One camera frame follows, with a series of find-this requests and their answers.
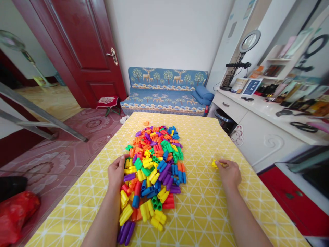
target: tiled floor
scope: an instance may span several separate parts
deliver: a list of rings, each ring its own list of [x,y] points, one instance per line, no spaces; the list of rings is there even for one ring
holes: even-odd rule
[[[106,143],[119,130],[122,116],[106,110],[85,109],[66,120],[68,126],[89,139],[81,142],[60,130],[55,141],[44,140],[0,168],[0,176],[28,178],[27,190],[38,194],[41,206],[22,229],[24,245],[86,170]]]

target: red bag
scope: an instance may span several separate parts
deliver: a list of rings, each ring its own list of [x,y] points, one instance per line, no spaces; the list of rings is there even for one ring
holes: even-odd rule
[[[21,238],[24,223],[40,207],[40,199],[30,191],[19,193],[0,203],[0,247]]]

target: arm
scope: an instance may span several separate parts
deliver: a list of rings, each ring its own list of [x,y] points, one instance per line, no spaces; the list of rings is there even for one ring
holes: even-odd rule
[[[120,216],[120,187],[127,157],[128,154],[123,155],[109,166],[109,188],[81,246],[116,245]]]
[[[228,166],[223,168],[220,162]],[[237,246],[273,246],[239,193],[241,173],[238,164],[229,160],[219,160],[216,165],[219,168],[226,194],[227,208]]]

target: red cabinet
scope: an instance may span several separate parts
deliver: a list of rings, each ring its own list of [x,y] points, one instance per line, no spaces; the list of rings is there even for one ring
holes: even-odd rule
[[[305,236],[329,237],[329,216],[276,166],[260,179]]]

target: small stool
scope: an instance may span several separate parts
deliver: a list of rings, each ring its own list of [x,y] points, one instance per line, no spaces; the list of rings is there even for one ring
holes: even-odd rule
[[[107,111],[105,113],[105,117],[107,117],[107,115],[110,113],[110,111],[112,110],[112,112],[120,115],[121,114],[121,108],[116,107],[118,103],[118,96],[112,96],[112,97],[102,97],[100,98],[100,100],[97,103],[96,109],[98,108],[107,108]],[[114,111],[112,108],[116,108],[119,110],[119,112]]]

